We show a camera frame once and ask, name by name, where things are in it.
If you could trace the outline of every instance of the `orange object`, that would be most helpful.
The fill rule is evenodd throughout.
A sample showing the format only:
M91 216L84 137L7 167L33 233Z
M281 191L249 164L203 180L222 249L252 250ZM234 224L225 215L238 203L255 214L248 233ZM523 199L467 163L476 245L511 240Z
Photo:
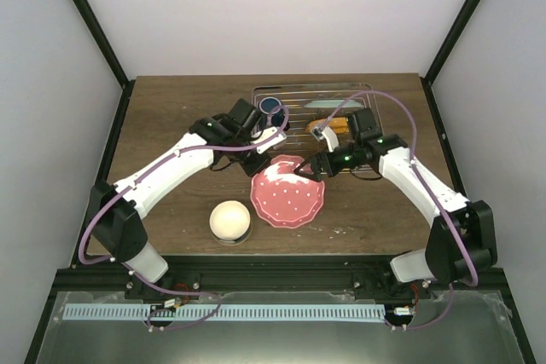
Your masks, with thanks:
M311 130L315 128L316 125L319 125L325 120L326 119L316 119L315 121L310 122L305 128L305 131L311 132ZM330 124L328 125L332 130L334 130L336 134L346 134L347 132L349 132L349 125L347 124L347 118L345 117L332 118L332 121L330 121Z

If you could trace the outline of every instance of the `black metal frame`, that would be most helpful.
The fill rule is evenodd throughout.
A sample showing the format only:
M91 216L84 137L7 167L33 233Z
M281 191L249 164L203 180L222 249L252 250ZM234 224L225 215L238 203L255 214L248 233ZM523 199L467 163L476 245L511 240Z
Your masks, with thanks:
M427 75L421 78L453 186L462 193L464 193L462 179L434 100L432 85L479 1L465 1ZM123 89L96 177L97 180L104 180L110 171L135 80L130 81L126 77L87 0L73 0L73 2ZM359 299L373 298L377 303L385 304L406 302L407 297L405 295L400 299L386 297L375 286L378 274L388 274L388 261L392 256L179 256L166 257L166 260L174 268L173 270L184 272L191 280L198 280L202 290L211 292L288 290L328 292L352 290L355 297ZM35 362L38 358L58 292L124 292L130 279L131 277L127 274L126 269L120 265L110 263L94 266L80 265L77 250L75 250L72 267L57 271L44 312L28 351L26 363ZM440 289L442 289L441 286L435 285L431 285L429 288L429 290ZM478 290L498 290L501 292L503 300L513 311L512 325L524 358L528 363L536 362L502 269L490 269L480 274Z

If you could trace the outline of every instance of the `white wall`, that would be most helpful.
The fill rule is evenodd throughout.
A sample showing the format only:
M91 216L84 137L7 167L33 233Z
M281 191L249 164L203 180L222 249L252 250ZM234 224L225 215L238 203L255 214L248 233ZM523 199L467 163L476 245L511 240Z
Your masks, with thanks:
M0 361L69 264L120 88L71 0L0 0Z
M419 72L464 0L90 0L143 74Z
M482 0L434 86L470 196L493 208L504 267L546 362L546 3Z

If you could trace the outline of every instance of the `pink plate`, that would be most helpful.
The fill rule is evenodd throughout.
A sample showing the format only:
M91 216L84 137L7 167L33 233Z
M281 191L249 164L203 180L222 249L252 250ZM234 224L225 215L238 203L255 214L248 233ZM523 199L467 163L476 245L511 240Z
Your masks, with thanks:
M324 204L324 182L293 173L303 161L279 155L253 177L250 199L258 216L275 228L298 228L312 221Z

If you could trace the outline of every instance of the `blue cup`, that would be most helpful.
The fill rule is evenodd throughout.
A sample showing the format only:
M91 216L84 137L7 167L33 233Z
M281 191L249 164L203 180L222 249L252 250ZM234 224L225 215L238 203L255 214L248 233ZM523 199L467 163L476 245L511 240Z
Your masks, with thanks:
M275 97L265 97L262 101L259 102L258 107L259 111L261 111L263 114L268 115L271 113L275 108L282 105L281 100ZM284 111L279 110L278 112L274 113L271 116L271 125L274 127L278 127L282 124L282 121L284 120Z

